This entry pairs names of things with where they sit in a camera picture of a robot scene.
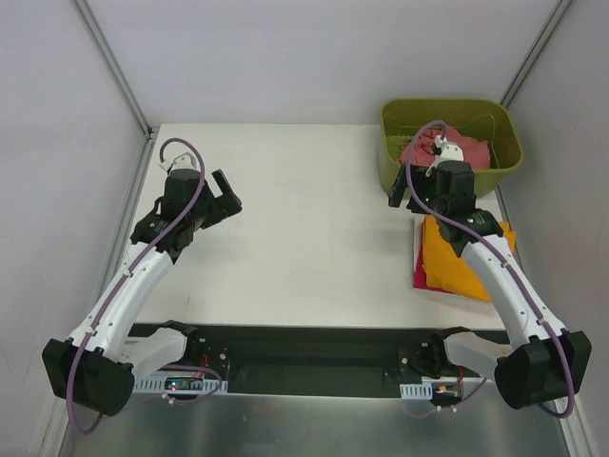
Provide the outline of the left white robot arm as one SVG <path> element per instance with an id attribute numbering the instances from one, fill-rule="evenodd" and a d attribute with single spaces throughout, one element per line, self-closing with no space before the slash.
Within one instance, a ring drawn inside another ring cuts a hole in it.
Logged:
<path id="1" fill-rule="evenodd" d="M 173 169 L 162 196 L 130 236 L 122 265 L 83 322 L 64 341 L 51 339 L 42 352 L 53 393 L 75 405 L 114 416 L 135 385 L 164 366 L 202 368 L 206 351 L 198 330 L 167 321 L 129 346 L 129 332 L 150 294 L 195 233 L 238 214 L 242 202 L 225 174 L 211 174 L 213 194 L 197 169 Z"/>

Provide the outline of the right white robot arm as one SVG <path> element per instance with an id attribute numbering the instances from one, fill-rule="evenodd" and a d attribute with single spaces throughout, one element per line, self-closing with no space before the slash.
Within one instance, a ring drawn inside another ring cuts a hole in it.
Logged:
<path id="1" fill-rule="evenodd" d="M 438 378 L 469 368 L 496 385 L 513 409 L 537 406 L 568 418 L 576 405 L 592 345 L 572 332 L 543 303 L 514 260 L 495 216 L 477 206 L 475 174 L 466 162 L 447 160 L 429 169 L 402 164 L 388 204 L 432 216 L 439 234 L 477 275 L 499 314 L 509 342 L 500 345 L 470 329 L 454 327 L 432 335 L 409 363 Z"/>

